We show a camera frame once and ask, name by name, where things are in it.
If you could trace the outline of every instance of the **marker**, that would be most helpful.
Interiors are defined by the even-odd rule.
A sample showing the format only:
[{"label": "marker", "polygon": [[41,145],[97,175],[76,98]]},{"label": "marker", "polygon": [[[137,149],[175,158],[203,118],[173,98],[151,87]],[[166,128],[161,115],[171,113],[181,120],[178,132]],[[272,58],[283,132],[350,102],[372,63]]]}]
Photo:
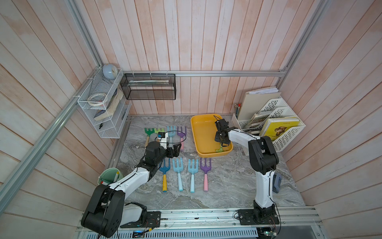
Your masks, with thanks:
[{"label": "marker", "polygon": [[119,172],[117,171],[117,173],[115,174],[115,177],[114,177],[114,181],[113,182],[116,182],[119,178]]}]

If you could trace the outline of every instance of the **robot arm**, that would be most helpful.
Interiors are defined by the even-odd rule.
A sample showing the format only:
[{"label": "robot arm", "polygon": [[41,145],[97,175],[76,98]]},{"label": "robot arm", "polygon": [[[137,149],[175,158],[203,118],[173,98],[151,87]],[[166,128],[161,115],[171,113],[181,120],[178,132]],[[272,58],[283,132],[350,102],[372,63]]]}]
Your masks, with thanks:
[{"label": "robot arm", "polygon": [[81,220],[83,227],[89,228],[105,237],[112,236],[119,225],[130,222],[143,224],[146,221],[146,207],[139,203],[124,206],[125,199],[139,186],[150,181],[164,158],[177,157],[181,144],[164,148],[163,142],[150,142],[145,156],[137,167],[126,177],[95,188]]},{"label": "robot arm", "polygon": [[215,122],[217,132],[215,141],[222,144],[238,143],[249,150],[249,162],[256,174],[256,197],[253,217],[256,222],[268,222],[275,215],[272,196],[273,175],[278,164],[278,156],[269,137],[250,135],[236,127],[228,127],[225,119]]}]

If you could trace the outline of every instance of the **round clock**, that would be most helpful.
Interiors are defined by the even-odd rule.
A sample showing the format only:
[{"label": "round clock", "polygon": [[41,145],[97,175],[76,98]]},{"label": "round clock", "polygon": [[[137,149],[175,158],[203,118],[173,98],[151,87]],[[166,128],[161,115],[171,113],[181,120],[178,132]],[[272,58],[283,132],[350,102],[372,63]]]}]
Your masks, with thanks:
[{"label": "round clock", "polygon": [[114,80],[118,75],[118,69],[113,64],[104,65],[102,67],[102,72],[104,73],[105,78],[109,80]]}]

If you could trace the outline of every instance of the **pink wooden wall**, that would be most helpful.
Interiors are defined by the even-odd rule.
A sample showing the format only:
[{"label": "pink wooden wall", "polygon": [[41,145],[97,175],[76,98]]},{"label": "pink wooden wall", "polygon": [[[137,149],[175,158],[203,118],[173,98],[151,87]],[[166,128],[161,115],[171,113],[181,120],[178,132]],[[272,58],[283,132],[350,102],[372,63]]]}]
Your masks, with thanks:
[{"label": "pink wooden wall", "polygon": [[[102,61],[123,70],[283,69],[318,1],[76,0]],[[275,77],[181,77],[132,114],[230,113]]]},{"label": "pink wooden wall", "polygon": [[[95,66],[65,1],[0,1],[0,184]],[[72,238],[112,145],[76,111],[0,216],[0,238]]]},{"label": "pink wooden wall", "polygon": [[381,13],[332,1],[281,87],[306,124],[283,155],[331,238],[382,237]]}]

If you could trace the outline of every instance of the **blue handle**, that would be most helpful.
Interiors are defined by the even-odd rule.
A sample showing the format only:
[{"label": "blue handle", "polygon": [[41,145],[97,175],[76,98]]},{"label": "blue handle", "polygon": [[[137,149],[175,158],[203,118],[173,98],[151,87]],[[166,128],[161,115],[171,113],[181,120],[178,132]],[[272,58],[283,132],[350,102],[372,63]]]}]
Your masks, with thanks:
[{"label": "blue handle", "polygon": [[178,187],[179,191],[183,191],[183,184],[182,184],[182,178],[180,177],[180,172],[178,173]]},{"label": "blue handle", "polygon": [[194,174],[191,174],[190,192],[195,192],[195,177],[194,177]]}]

